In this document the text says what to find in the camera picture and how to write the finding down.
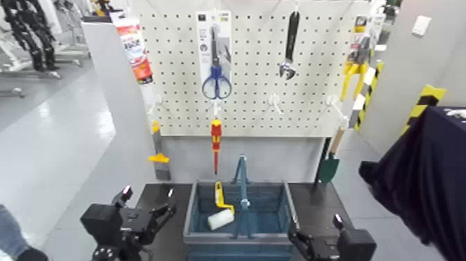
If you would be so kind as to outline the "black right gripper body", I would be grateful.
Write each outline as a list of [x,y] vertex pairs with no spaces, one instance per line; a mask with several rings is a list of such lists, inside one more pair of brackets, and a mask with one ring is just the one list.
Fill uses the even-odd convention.
[[311,237],[309,257],[312,261],[340,261],[337,236]]

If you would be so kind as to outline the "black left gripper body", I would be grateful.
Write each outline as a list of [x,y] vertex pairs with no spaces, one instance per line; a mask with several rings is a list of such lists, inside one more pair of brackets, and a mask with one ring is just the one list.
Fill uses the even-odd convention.
[[127,243],[136,241],[141,245],[153,243],[157,233],[157,219],[160,217],[157,210],[122,208],[120,214],[123,220],[121,226],[123,241]]

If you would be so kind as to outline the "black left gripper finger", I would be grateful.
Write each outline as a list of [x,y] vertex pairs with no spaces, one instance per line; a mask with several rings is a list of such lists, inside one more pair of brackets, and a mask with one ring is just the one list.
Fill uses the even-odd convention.
[[174,189],[171,188],[167,194],[166,204],[158,209],[151,210],[153,228],[163,228],[176,212],[177,201],[174,197]]
[[120,192],[118,192],[112,199],[111,204],[118,207],[124,208],[127,201],[131,199],[133,190],[130,185],[126,185]]

